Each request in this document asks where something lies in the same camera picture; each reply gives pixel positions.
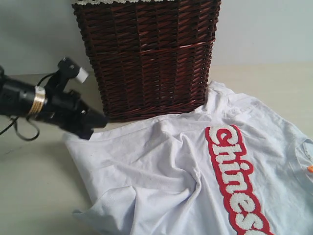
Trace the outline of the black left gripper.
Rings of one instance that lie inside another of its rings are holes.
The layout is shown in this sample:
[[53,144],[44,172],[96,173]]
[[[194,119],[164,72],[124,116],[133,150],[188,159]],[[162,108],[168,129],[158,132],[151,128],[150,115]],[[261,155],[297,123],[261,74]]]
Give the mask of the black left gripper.
[[65,93],[46,89],[46,101],[36,120],[55,125],[84,140],[91,138],[93,128],[104,128],[108,124],[108,118],[88,106],[74,90]]

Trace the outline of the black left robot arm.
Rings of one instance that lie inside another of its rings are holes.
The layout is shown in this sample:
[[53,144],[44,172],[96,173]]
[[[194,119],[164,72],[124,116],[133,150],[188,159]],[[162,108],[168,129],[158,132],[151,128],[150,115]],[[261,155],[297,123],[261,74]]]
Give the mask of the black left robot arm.
[[75,90],[65,92],[68,81],[77,78],[82,69],[71,65],[47,75],[45,86],[33,86],[0,72],[0,114],[35,120],[89,140],[95,128],[104,128],[108,118],[91,108]]

